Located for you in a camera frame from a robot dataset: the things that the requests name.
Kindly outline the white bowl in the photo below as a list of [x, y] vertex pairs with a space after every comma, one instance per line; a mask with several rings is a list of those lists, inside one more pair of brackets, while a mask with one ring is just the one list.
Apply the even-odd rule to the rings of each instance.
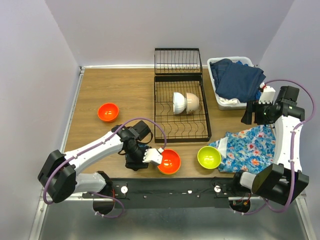
[[185, 96], [179, 92], [174, 92], [172, 96], [173, 113], [175, 115], [181, 114], [186, 108]]
[[186, 114], [191, 114], [199, 108], [200, 100], [199, 98], [190, 92], [185, 94], [185, 110]]

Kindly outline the black wire dish rack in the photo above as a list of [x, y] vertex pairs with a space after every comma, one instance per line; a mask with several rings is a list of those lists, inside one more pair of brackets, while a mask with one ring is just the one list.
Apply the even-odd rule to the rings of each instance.
[[154, 50], [154, 129], [157, 143], [207, 142], [212, 136], [198, 48]]

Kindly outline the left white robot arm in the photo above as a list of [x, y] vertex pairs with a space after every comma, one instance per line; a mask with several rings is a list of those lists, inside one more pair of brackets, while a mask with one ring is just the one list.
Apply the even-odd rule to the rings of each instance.
[[104, 198], [110, 194], [109, 177], [103, 172], [92, 175], [82, 171], [99, 160], [113, 154], [125, 156], [125, 167], [134, 171], [146, 169], [144, 157], [148, 147], [141, 141], [151, 130], [144, 121], [134, 126], [117, 125], [101, 138], [78, 149], [62, 153], [52, 151], [38, 174], [44, 188], [46, 204], [60, 203], [77, 192], [95, 192]]

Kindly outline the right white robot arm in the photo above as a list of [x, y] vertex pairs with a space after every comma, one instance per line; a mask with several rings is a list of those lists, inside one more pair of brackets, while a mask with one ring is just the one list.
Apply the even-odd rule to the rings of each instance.
[[241, 122], [274, 125], [275, 152], [273, 163], [258, 174], [239, 171], [230, 183], [230, 191], [245, 192], [288, 206], [309, 184], [300, 163], [300, 135], [306, 122], [305, 110], [297, 106], [299, 88], [282, 86], [275, 89], [261, 84], [259, 100], [247, 102]]

